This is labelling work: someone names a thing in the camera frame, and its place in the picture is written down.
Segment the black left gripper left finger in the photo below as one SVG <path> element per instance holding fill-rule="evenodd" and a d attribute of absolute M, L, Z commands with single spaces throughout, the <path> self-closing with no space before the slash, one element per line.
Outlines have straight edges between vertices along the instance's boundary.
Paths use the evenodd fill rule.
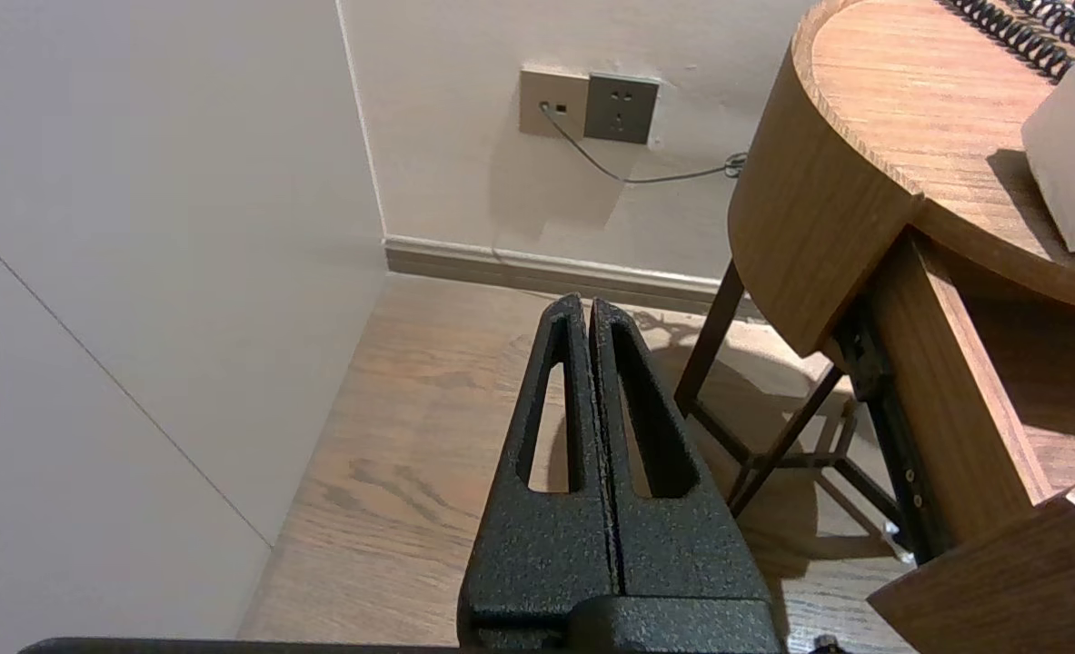
<path fill-rule="evenodd" d="M 578 605 L 612 593 L 608 471 L 582 298 L 542 311 L 458 596 L 461 642 L 564 642 Z M 563 376 L 569 489 L 530 488 L 551 369 Z"/>

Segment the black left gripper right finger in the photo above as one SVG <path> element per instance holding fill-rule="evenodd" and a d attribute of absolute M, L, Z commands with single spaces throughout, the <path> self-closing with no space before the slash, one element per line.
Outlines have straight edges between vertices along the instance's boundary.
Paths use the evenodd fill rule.
<path fill-rule="evenodd" d="M 590 354 L 611 558 L 625 596 L 772 596 L 632 316 L 594 299 Z"/>

